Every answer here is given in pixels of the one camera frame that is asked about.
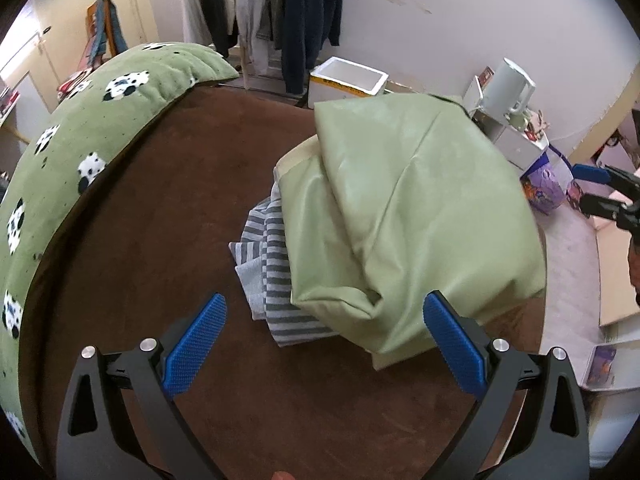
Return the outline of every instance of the plastic container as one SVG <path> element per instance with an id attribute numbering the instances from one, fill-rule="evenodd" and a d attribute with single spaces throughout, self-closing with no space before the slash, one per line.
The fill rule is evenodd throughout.
<path id="1" fill-rule="evenodd" d="M 330 57 L 309 76 L 309 108 L 315 103 L 371 97 L 385 91 L 389 75 L 340 57 Z"/>

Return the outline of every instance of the bright window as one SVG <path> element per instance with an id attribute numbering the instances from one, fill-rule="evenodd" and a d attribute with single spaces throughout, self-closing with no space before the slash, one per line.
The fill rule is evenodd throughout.
<path id="1" fill-rule="evenodd" d="M 0 43 L 0 77 L 6 79 L 38 46 L 40 22 L 29 0 Z"/>

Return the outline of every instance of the blue textured pad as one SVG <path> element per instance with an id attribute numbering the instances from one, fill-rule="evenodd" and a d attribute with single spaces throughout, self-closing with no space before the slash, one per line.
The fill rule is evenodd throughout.
<path id="1" fill-rule="evenodd" d="M 487 384 L 484 360 L 474 344 L 436 294 L 424 298 L 422 316 L 460 389 L 480 399 Z"/>
<path id="2" fill-rule="evenodd" d="M 574 164 L 571 173 L 577 180 L 587 180 L 588 182 L 596 182 L 597 184 L 608 184 L 611 180 L 609 172 L 602 168 L 594 168 L 586 164 Z"/>
<path id="3" fill-rule="evenodd" d="M 226 321 L 224 296 L 216 294 L 166 358 L 162 387 L 169 397 L 186 392 Z"/>

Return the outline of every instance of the metal screw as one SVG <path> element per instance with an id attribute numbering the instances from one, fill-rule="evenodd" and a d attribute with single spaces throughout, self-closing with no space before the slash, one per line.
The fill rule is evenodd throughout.
<path id="1" fill-rule="evenodd" d="M 560 348 L 559 346 L 555 347 L 552 351 L 552 354 L 554 355 L 554 357 L 556 359 L 558 359 L 559 361 L 563 361 L 566 359 L 566 352 L 564 351 L 563 348 Z"/>
<path id="2" fill-rule="evenodd" d="M 493 345 L 498 352 L 506 352 L 509 349 L 509 342 L 506 339 L 494 339 Z"/>
<path id="3" fill-rule="evenodd" d="M 80 352 L 80 355 L 85 359 L 90 359 L 95 355 L 95 346 L 85 346 Z"/>
<path id="4" fill-rule="evenodd" d="M 143 352 L 151 352 L 157 345 L 158 343 L 155 339 L 153 339 L 152 337 L 147 337 L 140 342 L 140 349 Z"/>

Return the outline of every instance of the green blanket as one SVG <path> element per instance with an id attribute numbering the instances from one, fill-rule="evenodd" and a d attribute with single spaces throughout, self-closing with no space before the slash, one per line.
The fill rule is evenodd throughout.
<path id="1" fill-rule="evenodd" d="M 484 323 L 545 286 L 518 176 L 458 104 L 395 94 L 315 115 L 318 136 L 276 168 L 291 303 L 376 368 L 434 346 L 422 322 L 434 289 Z"/>
<path id="2" fill-rule="evenodd" d="M 237 76 L 219 54 L 204 46 L 137 46 L 71 92 L 22 156 L 0 205 L 0 219 L 7 225 L 7 241 L 0 244 L 0 404 L 34 457 L 31 438 L 39 439 L 34 435 L 36 424 L 33 416 L 23 416 L 20 403 L 24 389 L 33 384 L 22 380 L 18 357 L 25 351 L 21 341 L 29 339 L 25 332 L 43 315 L 36 309 L 39 294 L 33 291 L 42 290 L 57 265 L 50 257 L 54 234 L 56 240 L 64 239 L 62 231 L 72 224 L 68 220 L 77 216 L 118 156 L 165 108 L 198 83 Z M 27 408 L 31 413 L 36 409 Z"/>

